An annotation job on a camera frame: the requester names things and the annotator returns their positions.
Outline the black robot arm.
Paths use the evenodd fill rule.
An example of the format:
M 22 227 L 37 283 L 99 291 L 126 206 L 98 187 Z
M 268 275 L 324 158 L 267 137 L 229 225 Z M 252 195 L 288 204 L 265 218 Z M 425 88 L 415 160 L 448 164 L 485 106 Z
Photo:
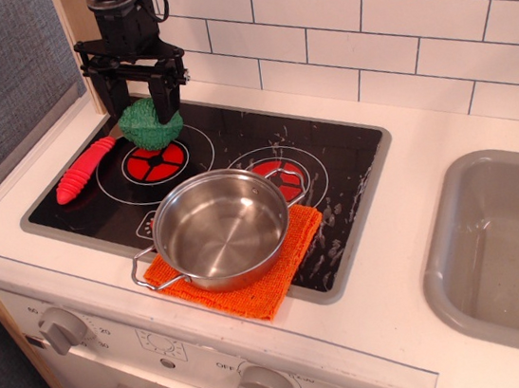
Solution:
M 160 123 L 166 124 L 180 107 L 180 90 L 188 82 L 184 50 L 160 39 L 159 25 L 167 21 L 155 12 L 153 0 L 86 0 L 96 17 L 101 38 L 76 43 L 83 75 L 90 79 L 110 117 L 121 118 L 130 106 L 128 82 L 145 82 Z

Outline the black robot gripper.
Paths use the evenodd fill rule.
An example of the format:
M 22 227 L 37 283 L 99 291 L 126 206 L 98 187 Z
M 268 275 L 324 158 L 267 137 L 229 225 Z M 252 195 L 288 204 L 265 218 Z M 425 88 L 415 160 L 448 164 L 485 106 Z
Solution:
M 100 36 L 78 41 L 84 69 L 121 70 L 125 79 L 146 81 L 160 123 L 167 124 L 180 106 L 180 86 L 189 80 L 184 51 L 160 39 L 159 25 L 169 17 L 168 0 L 86 0 Z M 90 73 L 90 80 L 112 118 L 130 105 L 127 81 L 110 72 Z

